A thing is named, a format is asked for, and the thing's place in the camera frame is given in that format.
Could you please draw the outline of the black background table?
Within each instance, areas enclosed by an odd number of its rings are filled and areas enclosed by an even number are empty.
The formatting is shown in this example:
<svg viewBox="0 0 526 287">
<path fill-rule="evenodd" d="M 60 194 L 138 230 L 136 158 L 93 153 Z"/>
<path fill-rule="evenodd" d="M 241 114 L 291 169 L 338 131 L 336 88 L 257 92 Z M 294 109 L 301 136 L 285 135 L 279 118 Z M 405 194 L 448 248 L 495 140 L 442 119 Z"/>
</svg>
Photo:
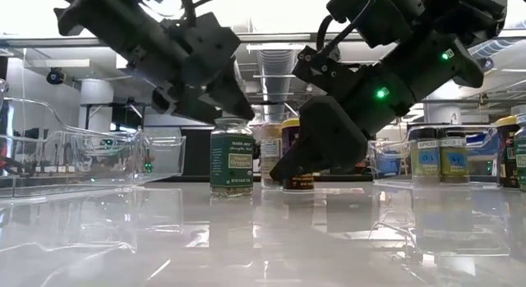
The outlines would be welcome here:
<svg viewBox="0 0 526 287">
<path fill-rule="evenodd" d="M 80 104 L 80 107 L 85 110 L 85 113 L 81 114 L 84 119 L 81 126 L 84 129 L 90 127 L 90 120 L 95 118 L 100 111 L 110 109 L 110 123 L 114 123 L 116 129 L 119 130 L 121 127 L 143 128 L 145 126 L 145 110 L 149 105 L 128 100 L 124 103 Z"/>
</svg>

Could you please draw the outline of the yellow-lid dark spice jar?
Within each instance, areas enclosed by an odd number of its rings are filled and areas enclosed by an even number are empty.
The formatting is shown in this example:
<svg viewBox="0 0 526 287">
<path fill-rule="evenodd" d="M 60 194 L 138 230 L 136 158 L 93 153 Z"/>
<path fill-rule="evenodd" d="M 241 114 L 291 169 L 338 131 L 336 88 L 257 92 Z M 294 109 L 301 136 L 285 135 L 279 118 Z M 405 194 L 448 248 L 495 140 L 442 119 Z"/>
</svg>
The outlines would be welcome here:
<svg viewBox="0 0 526 287">
<path fill-rule="evenodd" d="M 282 122 L 282 155 L 299 138 L 300 120 L 290 118 Z M 313 174 L 295 175 L 283 181 L 283 190 L 289 192 L 313 192 L 315 188 Z"/>
<path fill-rule="evenodd" d="M 519 188 L 517 164 L 514 154 L 514 136 L 519 130 L 517 118 L 508 116 L 495 122 L 499 137 L 498 168 L 500 184 L 505 188 Z"/>
</svg>

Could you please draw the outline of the clear plastic bin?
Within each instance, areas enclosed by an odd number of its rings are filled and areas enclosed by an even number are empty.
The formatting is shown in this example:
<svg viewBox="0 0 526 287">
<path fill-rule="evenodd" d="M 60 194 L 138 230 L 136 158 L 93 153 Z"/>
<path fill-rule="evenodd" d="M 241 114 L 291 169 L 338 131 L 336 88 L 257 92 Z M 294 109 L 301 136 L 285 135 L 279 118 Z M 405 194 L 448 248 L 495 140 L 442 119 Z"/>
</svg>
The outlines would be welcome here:
<svg viewBox="0 0 526 287">
<path fill-rule="evenodd" d="M 420 185 L 412 180 L 410 143 L 408 134 L 413 128 L 455 130 L 466 136 L 468 150 L 468 183 L 443 183 Z M 373 182 L 382 186 L 408 189 L 497 189 L 500 186 L 497 165 L 499 137 L 490 125 L 421 124 L 412 126 L 402 141 L 371 141 L 367 157 Z"/>
<path fill-rule="evenodd" d="M 140 133 L 66 125 L 51 105 L 7 95 L 0 78 L 0 198 L 132 184 Z"/>
<path fill-rule="evenodd" d="M 145 137 L 140 149 L 136 180 L 148 183 L 182 176 L 186 153 L 185 136 Z"/>
<path fill-rule="evenodd" d="M 135 183 L 141 132 L 0 136 L 0 198 L 98 190 Z"/>
</svg>

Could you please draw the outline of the green-lid oregano jar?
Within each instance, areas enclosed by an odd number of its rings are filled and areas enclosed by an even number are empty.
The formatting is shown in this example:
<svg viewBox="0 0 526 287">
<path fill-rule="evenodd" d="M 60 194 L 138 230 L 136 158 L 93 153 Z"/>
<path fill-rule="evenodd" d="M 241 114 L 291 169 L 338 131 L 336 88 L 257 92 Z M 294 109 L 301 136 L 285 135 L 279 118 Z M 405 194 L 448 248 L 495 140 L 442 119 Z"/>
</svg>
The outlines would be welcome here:
<svg viewBox="0 0 526 287">
<path fill-rule="evenodd" d="M 519 130 L 514 135 L 514 153 L 519 190 L 526 192 L 526 113 L 517 117 Z"/>
<path fill-rule="evenodd" d="M 253 191 L 255 139 L 247 121 L 215 120 L 210 134 L 210 191 L 216 197 L 244 197 Z"/>
</svg>

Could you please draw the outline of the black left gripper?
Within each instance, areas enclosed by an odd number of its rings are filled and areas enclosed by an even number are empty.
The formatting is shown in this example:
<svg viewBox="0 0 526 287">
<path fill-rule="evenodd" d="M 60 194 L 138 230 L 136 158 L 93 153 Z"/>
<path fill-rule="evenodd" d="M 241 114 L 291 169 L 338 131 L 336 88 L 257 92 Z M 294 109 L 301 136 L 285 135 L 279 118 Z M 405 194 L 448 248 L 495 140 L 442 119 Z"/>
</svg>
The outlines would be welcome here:
<svg viewBox="0 0 526 287">
<path fill-rule="evenodd" d="M 155 85 L 151 107 L 159 114 L 179 115 L 215 124 L 215 120 L 222 116 L 218 107 L 247 121 L 255 117 L 244 92 L 245 84 L 237 62 L 229 62 L 210 84 L 191 86 L 181 81 L 166 81 L 158 76 L 151 77 L 150 82 Z"/>
</svg>

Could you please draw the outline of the long ceiling light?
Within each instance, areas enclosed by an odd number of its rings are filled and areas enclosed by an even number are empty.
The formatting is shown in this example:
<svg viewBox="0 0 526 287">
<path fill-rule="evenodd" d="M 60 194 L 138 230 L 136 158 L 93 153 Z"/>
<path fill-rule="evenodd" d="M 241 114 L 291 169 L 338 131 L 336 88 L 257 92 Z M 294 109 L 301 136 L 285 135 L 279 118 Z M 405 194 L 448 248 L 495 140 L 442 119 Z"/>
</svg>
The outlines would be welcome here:
<svg viewBox="0 0 526 287">
<path fill-rule="evenodd" d="M 305 44 L 290 44 L 290 43 L 266 43 L 266 44 L 248 44 L 246 49 L 249 53 L 260 51 L 292 51 L 297 52 L 303 50 Z"/>
<path fill-rule="evenodd" d="M 89 59 L 34 59 L 30 61 L 32 67 L 89 67 Z"/>
</svg>

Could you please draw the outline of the silver ventilation duct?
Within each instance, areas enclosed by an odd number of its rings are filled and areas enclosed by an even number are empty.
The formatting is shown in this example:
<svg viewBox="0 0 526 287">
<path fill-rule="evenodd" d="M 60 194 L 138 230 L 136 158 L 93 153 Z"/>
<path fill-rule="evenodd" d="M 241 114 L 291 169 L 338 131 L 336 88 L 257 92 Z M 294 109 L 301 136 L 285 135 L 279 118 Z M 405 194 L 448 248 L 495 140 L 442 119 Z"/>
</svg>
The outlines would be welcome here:
<svg viewBox="0 0 526 287">
<path fill-rule="evenodd" d="M 296 62 L 292 49 L 263 49 L 256 52 L 263 94 L 263 119 L 267 123 L 281 123 L 286 119 L 286 106 L 291 73 Z"/>
</svg>

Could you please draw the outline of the black-lid olive-label spice jar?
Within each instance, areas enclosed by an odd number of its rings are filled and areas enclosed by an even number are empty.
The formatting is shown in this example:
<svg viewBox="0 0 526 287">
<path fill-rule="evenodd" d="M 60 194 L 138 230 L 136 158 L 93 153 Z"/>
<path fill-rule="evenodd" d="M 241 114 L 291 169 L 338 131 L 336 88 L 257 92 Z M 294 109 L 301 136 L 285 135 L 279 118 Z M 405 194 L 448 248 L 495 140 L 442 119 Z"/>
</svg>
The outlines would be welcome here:
<svg viewBox="0 0 526 287">
<path fill-rule="evenodd" d="M 438 139 L 441 181 L 468 183 L 468 150 L 465 134 L 443 128 L 438 131 Z"/>
<path fill-rule="evenodd" d="M 435 128 L 413 128 L 408 134 L 412 180 L 420 185 L 440 182 L 439 140 Z"/>
</svg>

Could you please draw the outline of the white round column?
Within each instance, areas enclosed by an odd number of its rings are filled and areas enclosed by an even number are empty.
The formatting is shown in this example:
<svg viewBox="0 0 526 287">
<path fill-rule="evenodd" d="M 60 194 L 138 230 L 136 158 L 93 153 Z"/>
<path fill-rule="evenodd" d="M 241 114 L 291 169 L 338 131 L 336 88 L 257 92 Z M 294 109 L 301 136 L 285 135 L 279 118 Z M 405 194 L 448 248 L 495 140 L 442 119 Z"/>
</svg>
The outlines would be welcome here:
<svg viewBox="0 0 526 287">
<path fill-rule="evenodd" d="M 109 132 L 113 111 L 114 89 L 108 81 L 85 79 L 81 82 L 78 127 L 96 132 Z"/>
</svg>

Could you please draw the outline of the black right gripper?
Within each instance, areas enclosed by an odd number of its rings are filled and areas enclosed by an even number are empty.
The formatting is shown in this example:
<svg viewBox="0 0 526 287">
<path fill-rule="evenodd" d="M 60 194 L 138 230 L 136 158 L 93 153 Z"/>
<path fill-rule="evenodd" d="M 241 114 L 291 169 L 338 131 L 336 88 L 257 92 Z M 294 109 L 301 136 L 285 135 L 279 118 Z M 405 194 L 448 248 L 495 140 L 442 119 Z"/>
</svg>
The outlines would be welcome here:
<svg viewBox="0 0 526 287">
<path fill-rule="evenodd" d="M 299 137 L 270 171 L 275 181 L 363 160 L 367 138 L 416 103 L 414 54 L 391 52 L 373 64 L 328 62 L 328 96 L 300 109 Z"/>
</svg>

